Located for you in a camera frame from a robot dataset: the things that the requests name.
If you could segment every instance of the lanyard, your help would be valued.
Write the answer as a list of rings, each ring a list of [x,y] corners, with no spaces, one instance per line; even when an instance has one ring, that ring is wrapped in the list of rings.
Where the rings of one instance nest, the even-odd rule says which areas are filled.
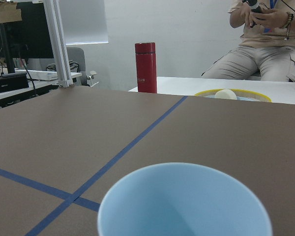
[[[276,2],[277,2],[277,0],[270,0],[270,7],[274,8]]]

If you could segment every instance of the cardboard piece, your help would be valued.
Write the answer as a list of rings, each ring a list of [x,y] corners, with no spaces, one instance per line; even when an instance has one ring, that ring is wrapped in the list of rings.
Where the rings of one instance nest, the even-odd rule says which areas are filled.
[[[21,21],[21,10],[16,9],[16,2],[0,2],[0,24]]]

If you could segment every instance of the thermos lid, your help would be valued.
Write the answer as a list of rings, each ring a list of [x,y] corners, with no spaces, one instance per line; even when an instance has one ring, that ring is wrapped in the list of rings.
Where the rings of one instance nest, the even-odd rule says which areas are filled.
[[[155,43],[136,43],[136,53],[155,53]]]

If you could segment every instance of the beaded bracelet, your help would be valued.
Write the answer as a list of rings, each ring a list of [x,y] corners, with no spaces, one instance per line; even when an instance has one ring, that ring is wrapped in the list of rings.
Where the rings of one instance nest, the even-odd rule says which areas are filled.
[[[290,13],[290,12],[287,12],[287,14],[288,14],[289,17],[288,17],[288,19],[287,19],[285,25],[282,26],[282,27],[280,27],[280,29],[285,29],[285,28],[287,28],[287,27],[291,24],[292,20],[294,19],[294,14],[292,14],[292,13]]]

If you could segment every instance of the person's left hand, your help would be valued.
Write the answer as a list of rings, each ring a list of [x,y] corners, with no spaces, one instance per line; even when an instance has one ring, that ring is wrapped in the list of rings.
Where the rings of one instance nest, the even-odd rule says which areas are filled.
[[[263,9],[262,12],[251,12],[251,17],[257,25],[268,29],[283,27],[289,17],[285,11],[278,9]]]

